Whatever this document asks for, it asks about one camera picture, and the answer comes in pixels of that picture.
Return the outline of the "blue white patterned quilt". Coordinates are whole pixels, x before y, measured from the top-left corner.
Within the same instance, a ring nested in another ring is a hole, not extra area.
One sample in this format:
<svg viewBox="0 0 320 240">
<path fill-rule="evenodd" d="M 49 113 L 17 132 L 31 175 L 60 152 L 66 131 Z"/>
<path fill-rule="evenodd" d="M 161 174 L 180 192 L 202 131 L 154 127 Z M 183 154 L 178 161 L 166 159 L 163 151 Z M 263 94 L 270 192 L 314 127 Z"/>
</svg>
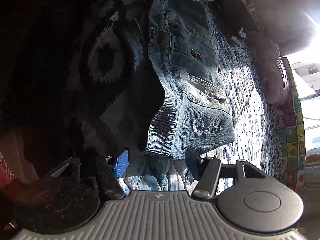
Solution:
<svg viewBox="0 0 320 240">
<path fill-rule="evenodd" d="M 128 147 L 125 192 L 192 191 L 189 148 L 280 176 L 276 114 L 215 0 L 89 0 L 84 17 L 65 123 L 74 155 L 87 163 Z"/>
</svg>

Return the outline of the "cluttered bedside shelf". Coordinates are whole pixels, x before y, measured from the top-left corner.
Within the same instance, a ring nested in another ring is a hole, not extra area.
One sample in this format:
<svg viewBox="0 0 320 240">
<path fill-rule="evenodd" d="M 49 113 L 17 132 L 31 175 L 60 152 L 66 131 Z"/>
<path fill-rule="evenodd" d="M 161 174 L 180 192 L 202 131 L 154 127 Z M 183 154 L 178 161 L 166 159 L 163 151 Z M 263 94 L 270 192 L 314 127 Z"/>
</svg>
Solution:
<svg viewBox="0 0 320 240">
<path fill-rule="evenodd" d="M 262 32 L 263 28 L 254 18 L 245 0 L 221 0 L 222 15 L 235 29 Z"/>
</svg>

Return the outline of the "blue denim jacket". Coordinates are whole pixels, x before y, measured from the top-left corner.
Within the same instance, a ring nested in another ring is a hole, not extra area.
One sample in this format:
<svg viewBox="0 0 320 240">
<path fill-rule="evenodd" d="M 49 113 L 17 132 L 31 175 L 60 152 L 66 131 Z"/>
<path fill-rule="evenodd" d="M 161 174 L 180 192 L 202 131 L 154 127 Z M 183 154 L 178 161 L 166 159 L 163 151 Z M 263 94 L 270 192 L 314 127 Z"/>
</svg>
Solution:
<svg viewBox="0 0 320 240">
<path fill-rule="evenodd" d="M 235 140 L 212 13 L 203 0 L 149 0 L 147 26 L 125 31 L 130 100 L 145 154 L 184 159 Z"/>
</svg>

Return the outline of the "colourful alphabet foam mat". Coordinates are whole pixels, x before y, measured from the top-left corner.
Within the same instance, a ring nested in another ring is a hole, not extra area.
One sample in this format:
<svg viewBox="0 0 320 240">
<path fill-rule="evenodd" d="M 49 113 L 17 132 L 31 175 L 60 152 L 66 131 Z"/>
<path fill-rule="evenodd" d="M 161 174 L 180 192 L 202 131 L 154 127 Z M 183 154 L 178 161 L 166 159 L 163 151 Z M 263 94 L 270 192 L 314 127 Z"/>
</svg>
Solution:
<svg viewBox="0 0 320 240">
<path fill-rule="evenodd" d="M 289 91 L 285 101 L 275 105 L 281 149 L 281 181 L 302 196 L 306 160 L 304 121 L 293 70 L 287 58 L 283 58 L 283 63 Z"/>
</svg>

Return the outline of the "pink pillow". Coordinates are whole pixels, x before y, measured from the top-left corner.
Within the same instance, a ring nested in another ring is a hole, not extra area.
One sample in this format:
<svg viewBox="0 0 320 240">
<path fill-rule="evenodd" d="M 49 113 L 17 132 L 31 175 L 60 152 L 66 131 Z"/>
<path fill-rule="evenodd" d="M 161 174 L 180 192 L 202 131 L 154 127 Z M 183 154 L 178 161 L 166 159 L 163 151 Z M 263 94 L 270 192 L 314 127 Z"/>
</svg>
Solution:
<svg viewBox="0 0 320 240">
<path fill-rule="evenodd" d="M 289 81 L 279 47 L 262 33 L 248 40 L 261 89 L 270 104 L 282 103 L 289 93 Z"/>
</svg>

